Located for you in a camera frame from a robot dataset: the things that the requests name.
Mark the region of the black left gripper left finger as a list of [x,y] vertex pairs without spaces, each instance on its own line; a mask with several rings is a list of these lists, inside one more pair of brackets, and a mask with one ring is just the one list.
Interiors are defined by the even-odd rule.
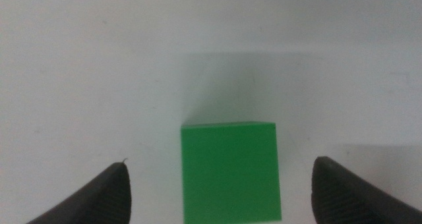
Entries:
[[131,206],[127,166],[116,162],[29,224],[129,224]]

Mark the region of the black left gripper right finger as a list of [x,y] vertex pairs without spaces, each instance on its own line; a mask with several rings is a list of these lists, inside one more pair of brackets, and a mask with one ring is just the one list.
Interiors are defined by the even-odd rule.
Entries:
[[327,156],[315,159],[311,189],[317,223],[421,224],[421,211]]

